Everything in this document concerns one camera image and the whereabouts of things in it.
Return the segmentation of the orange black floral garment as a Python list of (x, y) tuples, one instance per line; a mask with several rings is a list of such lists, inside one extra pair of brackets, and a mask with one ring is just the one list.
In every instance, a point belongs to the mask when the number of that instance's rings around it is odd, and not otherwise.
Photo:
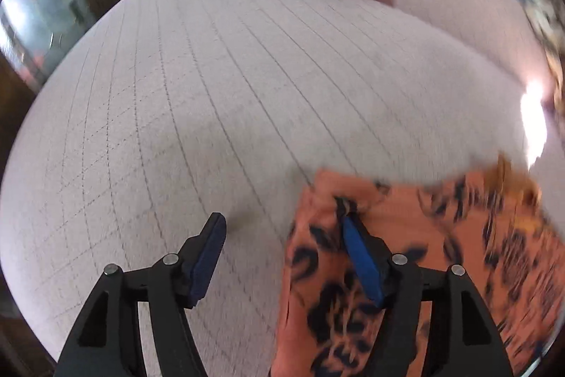
[(273, 376), (517, 376), (564, 303), (564, 244), (506, 158), (436, 185), (331, 170), (285, 249)]

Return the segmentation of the brown floral fleece blanket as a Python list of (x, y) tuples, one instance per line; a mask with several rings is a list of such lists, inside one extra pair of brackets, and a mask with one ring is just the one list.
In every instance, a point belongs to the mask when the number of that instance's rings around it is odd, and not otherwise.
[(553, 75), (553, 106), (564, 111), (564, 2), (528, 0), (524, 5), (534, 34), (542, 44)]

